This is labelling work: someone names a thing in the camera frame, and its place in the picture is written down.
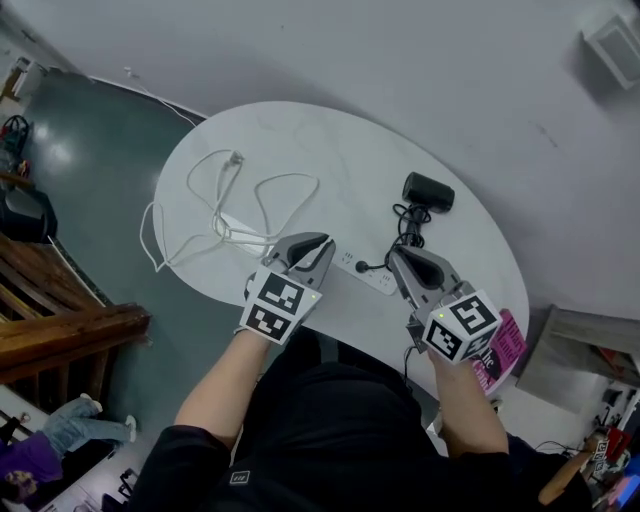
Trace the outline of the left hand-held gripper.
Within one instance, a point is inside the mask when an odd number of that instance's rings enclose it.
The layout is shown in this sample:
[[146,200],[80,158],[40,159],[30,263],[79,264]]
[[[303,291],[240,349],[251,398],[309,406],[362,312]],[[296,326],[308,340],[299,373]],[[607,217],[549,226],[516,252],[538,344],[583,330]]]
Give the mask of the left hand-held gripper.
[[238,329],[283,345],[322,298],[336,243],[321,232],[281,238],[248,278]]

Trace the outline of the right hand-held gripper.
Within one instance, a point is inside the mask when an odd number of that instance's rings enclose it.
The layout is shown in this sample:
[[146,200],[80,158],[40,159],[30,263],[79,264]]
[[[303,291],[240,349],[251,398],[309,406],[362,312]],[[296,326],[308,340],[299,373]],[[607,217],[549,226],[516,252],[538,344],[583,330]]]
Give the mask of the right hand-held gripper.
[[[456,271],[441,256],[421,248],[396,246],[389,267],[404,300],[415,310],[406,326],[419,353],[433,350],[448,363],[483,352],[502,325],[484,290],[456,284]],[[424,301],[438,301],[433,306]]]

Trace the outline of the white power strip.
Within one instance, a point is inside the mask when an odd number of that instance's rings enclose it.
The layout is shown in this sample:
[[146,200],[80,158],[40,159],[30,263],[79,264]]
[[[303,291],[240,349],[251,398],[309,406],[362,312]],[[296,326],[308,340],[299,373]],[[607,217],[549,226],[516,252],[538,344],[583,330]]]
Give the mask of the white power strip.
[[[270,243],[267,238],[226,213],[221,213],[215,221],[215,231],[217,234],[224,235],[226,245],[242,250],[254,259],[265,257],[273,247],[273,243]],[[390,271],[377,269],[360,273],[356,270],[356,264],[360,258],[352,248],[344,244],[336,244],[336,246],[332,263],[338,269],[385,296],[392,296],[396,292],[397,283]]]

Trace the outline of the person's left forearm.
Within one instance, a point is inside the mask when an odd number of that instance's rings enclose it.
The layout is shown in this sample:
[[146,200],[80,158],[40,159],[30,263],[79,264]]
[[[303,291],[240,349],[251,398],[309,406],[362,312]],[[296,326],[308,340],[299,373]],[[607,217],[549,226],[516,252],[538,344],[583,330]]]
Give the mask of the person's left forearm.
[[242,330],[190,392],[174,424],[205,430],[227,448],[234,447],[271,342]]

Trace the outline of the person's right forearm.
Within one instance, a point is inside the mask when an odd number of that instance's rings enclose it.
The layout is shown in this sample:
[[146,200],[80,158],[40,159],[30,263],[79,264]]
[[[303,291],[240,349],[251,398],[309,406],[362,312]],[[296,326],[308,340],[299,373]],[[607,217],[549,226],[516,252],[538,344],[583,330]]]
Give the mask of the person's right forearm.
[[469,361],[453,365],[427,351],[435,370],[441,437],[448,455],[508,453],[506,431],[485,396]]

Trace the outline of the pink book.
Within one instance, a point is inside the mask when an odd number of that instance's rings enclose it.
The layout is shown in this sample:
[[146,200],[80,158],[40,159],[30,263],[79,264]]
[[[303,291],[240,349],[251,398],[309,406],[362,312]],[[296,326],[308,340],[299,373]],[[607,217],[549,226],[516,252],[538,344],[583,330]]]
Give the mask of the pink book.
[[487,349],[475,356],[473,369],[486,395],[496,391],[527,350],[515,319],[508,309],[500,311],[502,325]]

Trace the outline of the grey shelf cabinet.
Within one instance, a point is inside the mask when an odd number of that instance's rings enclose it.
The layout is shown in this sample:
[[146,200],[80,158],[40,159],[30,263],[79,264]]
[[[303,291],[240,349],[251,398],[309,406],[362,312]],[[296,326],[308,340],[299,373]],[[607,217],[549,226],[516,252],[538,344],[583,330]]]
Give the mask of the grey shelf cabinet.
[[640,320],[553,306],[517,386],[579,413],[606,380],[640,389]]

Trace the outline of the person's black-clothed body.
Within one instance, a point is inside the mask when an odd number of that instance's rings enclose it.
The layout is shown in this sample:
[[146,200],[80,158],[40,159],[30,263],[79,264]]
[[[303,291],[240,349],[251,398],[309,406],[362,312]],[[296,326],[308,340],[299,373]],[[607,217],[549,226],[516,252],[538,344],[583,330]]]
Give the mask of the person's black-clothed body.
[[404,379],[317,335],[266,358],[233,448],[174,423],[152,448],[129,512],[592,512],[581,467],[506,432],[508,453],[440,454]]

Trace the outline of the wooden stair railing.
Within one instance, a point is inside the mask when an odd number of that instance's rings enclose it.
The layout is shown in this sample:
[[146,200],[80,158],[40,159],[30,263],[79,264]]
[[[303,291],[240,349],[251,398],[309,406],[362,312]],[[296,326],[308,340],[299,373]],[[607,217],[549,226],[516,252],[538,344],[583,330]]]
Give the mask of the wooden stair railing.
[[40,410],[105,398],[120,346],[146,341],[150,321],[101,302],[55,246],[0,233],[0,385]]

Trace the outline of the black bag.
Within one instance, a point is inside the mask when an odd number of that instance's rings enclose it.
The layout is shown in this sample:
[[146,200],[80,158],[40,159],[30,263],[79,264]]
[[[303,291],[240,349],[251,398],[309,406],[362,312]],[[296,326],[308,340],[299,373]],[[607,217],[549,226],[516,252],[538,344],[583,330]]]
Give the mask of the black bag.
[[56,237],[57,217],[46,194],[35,189],[0,189],[0,233],[13,241],[47,244]]

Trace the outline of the cardboard box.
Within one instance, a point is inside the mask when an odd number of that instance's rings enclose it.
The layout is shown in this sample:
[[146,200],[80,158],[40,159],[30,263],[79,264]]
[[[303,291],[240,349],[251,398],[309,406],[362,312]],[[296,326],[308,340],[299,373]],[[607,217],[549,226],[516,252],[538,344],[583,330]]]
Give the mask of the cardboard box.
[[0,87],[0,100],[4,98],[15,102],[26,100],[39,87],[46,74],[47,70],[36,61],[26,57],[17,58]]

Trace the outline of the white wall switch box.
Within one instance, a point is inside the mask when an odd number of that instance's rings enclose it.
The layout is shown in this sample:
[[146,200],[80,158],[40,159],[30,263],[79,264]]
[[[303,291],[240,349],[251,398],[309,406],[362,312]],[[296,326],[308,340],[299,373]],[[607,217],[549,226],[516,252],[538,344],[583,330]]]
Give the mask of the white wall switch box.
[[593,13],[581,35],[623,89],[640,84],[640,39],[617,12],[605,8]]

